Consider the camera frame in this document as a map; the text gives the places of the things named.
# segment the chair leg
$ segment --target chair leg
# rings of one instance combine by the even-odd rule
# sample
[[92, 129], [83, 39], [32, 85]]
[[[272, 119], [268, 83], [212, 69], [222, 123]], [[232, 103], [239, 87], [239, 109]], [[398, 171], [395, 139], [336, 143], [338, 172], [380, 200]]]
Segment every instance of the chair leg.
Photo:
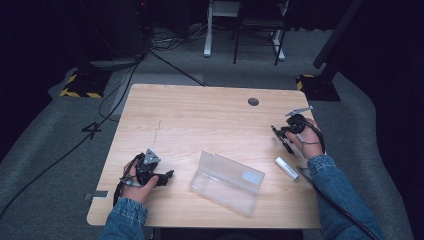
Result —
[[239, 32], [240, 32], [240, 29], [237, 29], [237, 30], [236, 30], [236, 46], [235, 46], [235, 50], [234, 50], [234, 60], [233, 60], [233, 64], [236, 64], [236, 60], [237, 60], [237, 50], [238, 50]]
[[277, 57], [275, 58], [274, 66], [277, 66], [278, 58], [280, 57], [281, 49], [283, 48], [283, 40], [284, 40], [285, 34], [286, 34], [286, 29], [283, 29], [283, 33], [281, 34], [280, 45], [278, 46]]

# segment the yellow and black hazard tape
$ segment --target yellow and black hazard tape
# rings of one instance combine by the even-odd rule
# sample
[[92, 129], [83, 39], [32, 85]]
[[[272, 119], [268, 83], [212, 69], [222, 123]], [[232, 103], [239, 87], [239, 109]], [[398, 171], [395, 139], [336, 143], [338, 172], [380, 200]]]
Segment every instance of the yellow and black hazard tape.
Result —
[[60, 92], [60, 96], [102, 98], [110, 75], [107, 78], [101, 77], [91, 80], [75, 71]]
[[304, 92], [302, 80], [305, 78], [314, 78], [314, 75], [303, 74], [296, 77], [296, 87], [297, 90]]

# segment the gray carpet floor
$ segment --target gray carpet floor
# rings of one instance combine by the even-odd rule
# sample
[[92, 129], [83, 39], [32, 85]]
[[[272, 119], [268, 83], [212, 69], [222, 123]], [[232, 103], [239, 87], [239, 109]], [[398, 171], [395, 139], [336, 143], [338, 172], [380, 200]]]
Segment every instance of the gray carpet floor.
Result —
[[[295, 77], [319, 74], [312, 62], [331, 31], [290, 31], [284, 42], [286, 60], [273, 65], [272, 50], [244, 47], [232, 63], [231, 32], [214, 35], [212, 56], [203, 57], [204, 38], [193, 39], [158, 55], [210, 86], [296, 90]], [[0, 207], [48, 166], [86, 136], [81, 130], [109, 114], [122, 94], [128, 70], [112, 74], [103, 99], [59, 97], [74, 69], [52, 86], [53, 101], [34, 119], [0, 165]], [[196, 85], [161, 60], [148, 54], [135, 70], [132, 83]], [[408, 218], [392, 179], [378, 154], [375, 109], [370, 99], [341, 74], [333, 83], [341, 102], [311, 101], [315, 120], [324, 133], [327, 152], [336, 159], [380, 222], [385, 239], [413, 239]], [[117, 108], [112, 119], [119, 121]], [[0, 221], [0, 239], [96, 239], [101, 227], [86, 221], [118, 123], [105, 121], [93, 140], [82, 143], [28, 187]], [[305, 230], [304, 239], [321, 239], [319, 230]]]

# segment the person's left hand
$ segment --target person's left hand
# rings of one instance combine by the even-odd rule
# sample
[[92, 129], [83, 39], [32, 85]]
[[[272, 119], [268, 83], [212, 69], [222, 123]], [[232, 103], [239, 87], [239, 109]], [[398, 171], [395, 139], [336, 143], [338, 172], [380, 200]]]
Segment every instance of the person's left hand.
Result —
[[[131, 162], [127, 163], [124, 167], [124, 173], [128, 167], [130, 167], [130, 171], [128, 172], [131, 176], [136, 176], [136, 166], [138, 163], [138, 159], [134, 162], [132, 166], [130, 166]], [[131, 187], [124, 185], [122, 189], [121, 196], [132, 199], [140, 204], [144, 204], [147, 201], [147, 197], [149, 196], [152, 189], [156, 186], [159, 177], [153, 176], [143, 187]], [[133, 177], [132, 181], [137, 182], [136, 177]]]

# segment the hand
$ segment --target hand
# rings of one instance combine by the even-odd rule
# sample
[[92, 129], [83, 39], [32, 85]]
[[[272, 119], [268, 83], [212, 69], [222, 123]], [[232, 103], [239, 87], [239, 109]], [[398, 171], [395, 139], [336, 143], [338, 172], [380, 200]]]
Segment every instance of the hand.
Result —
[[[307, 118], [306, 121], [312, 123], [319, 130], [318, 124], [314, 120]], [[286, 137], [296, 145], [296, 148], [302, 152], [306, 159], [309, 160], [315, 156], [324, 154], [318, 136], [308, 125], [305, 126], [305, 129], [300, 135], [305, 140], [305, 143], [301, 143], [296, 134], [286, 132]]]
[[[136, 176], [136, 166], [138, 163], [138, 159], [134, 162], [132, 166], [130, 166], [131, 162], [127, 163], [124, 167], [124, 173], [128, 167], [130, 167], [129, 175], [130, 176]], [[137, 182], [137, 177], [133, 177], [132, 181]], [[121, 196], [126, 197], [129, 199], [132, 199], [140, 204], [144, 204], [147, 201], [147, 196], [150, 194], [152, 189], [156, 186], [156, 183], [158, 182], [159, 177], [153, 176], [143, 187], [131, 187], [124, 185], [124, 188], [122, 189]]]

